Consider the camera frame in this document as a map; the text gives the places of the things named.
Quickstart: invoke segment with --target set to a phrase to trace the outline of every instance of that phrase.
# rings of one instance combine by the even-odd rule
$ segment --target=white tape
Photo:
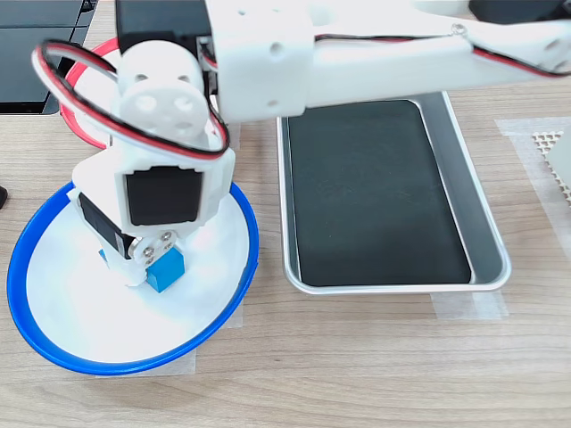
[[[232,314],[232,317],[230,317],[228,321],[224,323],[220,330],[224,328],[241,328],[244,325],[243,313],[244,303],[242,302],[240,303],[240,306],[236,308]],[[186,355],[183,355],[182,357],[177,358],[174,361],[165,364],[164,366],[146,370],[141,373],[135,373],[133,375],[130,374],[129,377],[193,375],[196,372],[196,352],[199,349],[200,348],[192,350]]]
[[[126,377],[180,376],[192,375],[196,371],[196,350],[192,350],[180,358],[144,372],[128,374]]]
[[[436,292],[430,295],[438,319],[503,319],[509,316],[501,291]]]
[[[537,149],[533,134],[559,132],[571,126],[571,117],[496,120],[500,132],[508,136],[524,165],[537,196],[542,203],[555,235],[565,254],[571,259],[571,211],[551,169]]]

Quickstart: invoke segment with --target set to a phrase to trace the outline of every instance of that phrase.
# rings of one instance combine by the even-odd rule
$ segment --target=robotic arm
[[[70,198],[111,271],[137,285],[173,251],[184,272],[177,242],[216,215],[228,194],[235,155],[224,121],[565,77],[571,21],[560,18],[569,16],[567,3],[117,0],[118,69],[54,41],[32,61],[62,103],[113,136],[109,149],[74,169]],[[506,20],[498,4],[514,8],[510,25],[494,23]],[[521,4],[535,9],[522,15]],[[468,7],[487,21],[445,16]],[[66,86],[50,54],[116,80],[112,114]]]

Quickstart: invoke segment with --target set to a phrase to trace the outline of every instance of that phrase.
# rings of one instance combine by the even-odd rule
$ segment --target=metal tray
[[[432,146],[440,179],[454,224],[471,270],[467,284],[375,284],[321,285],[303,282],[300,274],[295,227],[294,187],[287,119],[277,121],[279,192],[287,279],[309,294],[395,294],[423,292],[489,292],[502,287],[511,274],[511,263],[492,218],[468,149],[460,133],[446,93],[408,97],[420,110]]]

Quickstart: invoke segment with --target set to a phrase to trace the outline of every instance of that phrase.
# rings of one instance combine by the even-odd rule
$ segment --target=wooden table
[[[87,45],[114,34],[100,1]],[[0,426],[571,426],[571,265],[494,119],[571,115],[571,80],[451,94],[511,255],[501,321],[439,320],[429,295],[316,298],[281,268],[275,128],[248,124],[236,182],[261,230],[244,327],[198,350],[196,374],[96,378],[41,358],[14,326],[5,274],[22,228],[96,152],[59,115],[0,117]]]

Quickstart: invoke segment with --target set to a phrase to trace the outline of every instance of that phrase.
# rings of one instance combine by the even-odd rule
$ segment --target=blue block
[[[147,270],[146,281],[157,292],[163,292],[185,274],[185,258],[176,248],[171,248]]]

